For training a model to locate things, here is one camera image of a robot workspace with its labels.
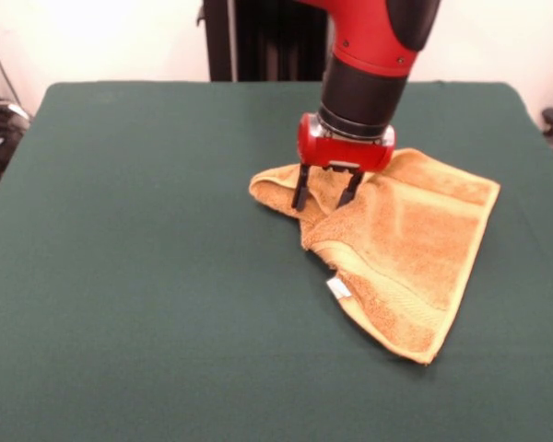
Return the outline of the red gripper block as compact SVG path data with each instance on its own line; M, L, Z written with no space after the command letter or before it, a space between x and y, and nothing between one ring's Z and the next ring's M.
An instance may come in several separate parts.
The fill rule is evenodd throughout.
M340 195L337 203L337 208L340 208L355 198L363 172L379 172L387 167L395 150L395 130L388 125L382 135L374 139L345 138L328 130L315 113L303 113L297 150L301 164L291 208L305 208L311 167L355 170Z

